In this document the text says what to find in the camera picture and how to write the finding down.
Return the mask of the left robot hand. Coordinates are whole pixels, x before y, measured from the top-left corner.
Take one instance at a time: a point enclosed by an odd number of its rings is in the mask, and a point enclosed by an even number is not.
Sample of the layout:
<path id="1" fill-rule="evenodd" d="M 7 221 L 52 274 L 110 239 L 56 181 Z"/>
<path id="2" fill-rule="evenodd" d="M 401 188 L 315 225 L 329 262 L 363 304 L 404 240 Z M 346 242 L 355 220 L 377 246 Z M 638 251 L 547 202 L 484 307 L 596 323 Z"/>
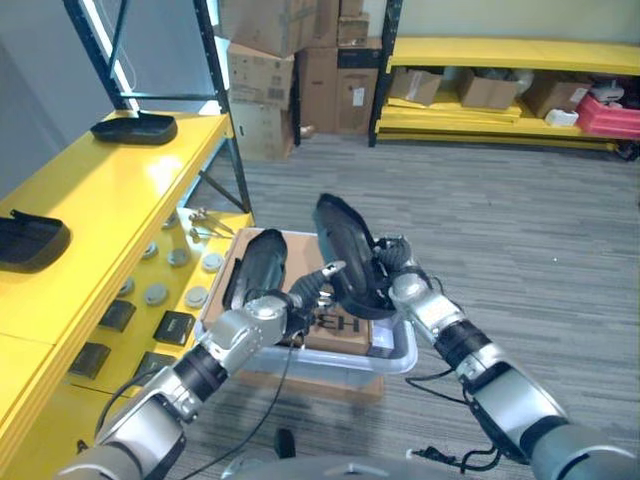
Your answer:
<path id="1" fill-rule="evenodd" d="M 345 266 L 346 262 L 343 260 L 333 261 L 295 281 L 287 293 L 288 307 L 284 339 L 293 339 L 298 335 L 305 336 L 309 333 L 310 327 L 315 323 L 314 311 L 322 287 Z"/>

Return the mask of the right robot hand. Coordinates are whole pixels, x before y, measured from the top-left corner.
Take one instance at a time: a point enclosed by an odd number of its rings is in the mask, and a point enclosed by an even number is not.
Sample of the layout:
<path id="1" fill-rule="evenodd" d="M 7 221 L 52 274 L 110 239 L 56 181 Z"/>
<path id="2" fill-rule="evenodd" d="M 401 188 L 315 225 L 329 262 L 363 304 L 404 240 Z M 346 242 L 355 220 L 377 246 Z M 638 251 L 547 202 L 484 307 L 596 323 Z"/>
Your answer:
<path id="1" fill-rule="evenodd" d="M 372 249 L 373 285 L 383 302 L 391 305 L 389 290 L 393 281 L 404 274 L 417 275 L 431 289 L 432 284 L 424 270 L 413 258 L 411 245 L 404 236 L 382 237 L 375 240 Z"/>

